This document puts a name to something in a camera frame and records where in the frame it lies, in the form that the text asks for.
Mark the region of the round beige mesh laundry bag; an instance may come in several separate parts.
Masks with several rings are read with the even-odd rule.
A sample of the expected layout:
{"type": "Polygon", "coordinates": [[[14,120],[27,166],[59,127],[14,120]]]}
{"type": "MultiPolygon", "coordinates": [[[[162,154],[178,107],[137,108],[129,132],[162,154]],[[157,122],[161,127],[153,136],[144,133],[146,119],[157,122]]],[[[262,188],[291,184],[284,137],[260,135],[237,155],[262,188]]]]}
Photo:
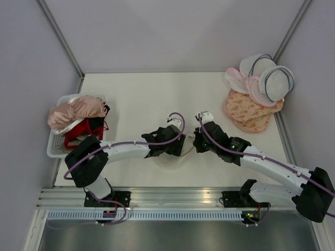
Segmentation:
{"type": "Polygon", "coordinates": [[[184,162],[187,159],[187,155],[191,153],[194,149],[193,142],[195,140],[195,136],[191,134],[187,134],[185,137],[185,141],[181,150],[180,156],[169,155],[168,153],[163,153],[159,157],[155,157],[153,162],[161,169],[166,171],[173,171],[176,169],[180,169],[184,162]]]}

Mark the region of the pink satin bra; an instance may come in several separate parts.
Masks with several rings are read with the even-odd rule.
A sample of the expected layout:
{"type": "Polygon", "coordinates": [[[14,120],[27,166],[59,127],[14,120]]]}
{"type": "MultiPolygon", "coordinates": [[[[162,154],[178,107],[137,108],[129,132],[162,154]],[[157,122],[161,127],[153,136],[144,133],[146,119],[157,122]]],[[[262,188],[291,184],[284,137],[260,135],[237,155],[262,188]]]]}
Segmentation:
{"type": "Polygon", "coordinates": [[[85,95],[51,108],[48,125],[52,129],[63,129],[78,119],[102,118],[106,115],[107,108],[102,99],[85,95]]]}

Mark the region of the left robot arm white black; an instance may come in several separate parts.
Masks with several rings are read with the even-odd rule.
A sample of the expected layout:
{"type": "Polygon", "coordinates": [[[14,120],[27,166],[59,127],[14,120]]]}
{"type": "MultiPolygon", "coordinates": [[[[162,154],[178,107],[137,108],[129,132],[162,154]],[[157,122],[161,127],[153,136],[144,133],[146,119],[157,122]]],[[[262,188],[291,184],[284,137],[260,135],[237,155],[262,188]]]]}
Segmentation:
{"type": "Polygon", "coordinates": [[[106,142],[94,136],[87,137],[65,158],[68,171],[64,179],[72,180],[83,188],[102,207],[114,202],[115,193],[107,179],[101,175],[107,164],[133,158],[158,157],[163,153],[180,156],[186,135],[175,125],[159,127],[143,134],[136,141],[106,142]]]}

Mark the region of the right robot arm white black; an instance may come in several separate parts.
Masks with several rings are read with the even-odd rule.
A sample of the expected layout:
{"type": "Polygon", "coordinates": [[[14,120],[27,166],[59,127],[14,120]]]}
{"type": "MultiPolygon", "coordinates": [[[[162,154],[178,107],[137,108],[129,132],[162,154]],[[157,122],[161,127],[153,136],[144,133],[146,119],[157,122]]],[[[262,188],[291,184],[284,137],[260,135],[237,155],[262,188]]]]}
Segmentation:
{"type": "Polygon", "coordinates": [[[239,201],[246,207],[293,206],[303,217],[323,222],[334,199],[334,186],[328,173],[282,162],[265,154],[250,142],[229,137],[221,127],[209,122],[194,131],[197,153],[212,152],[222,161],[257,172],[280,183],[279,186],[262,184],[248,179],[239,190],[239,201]]]}

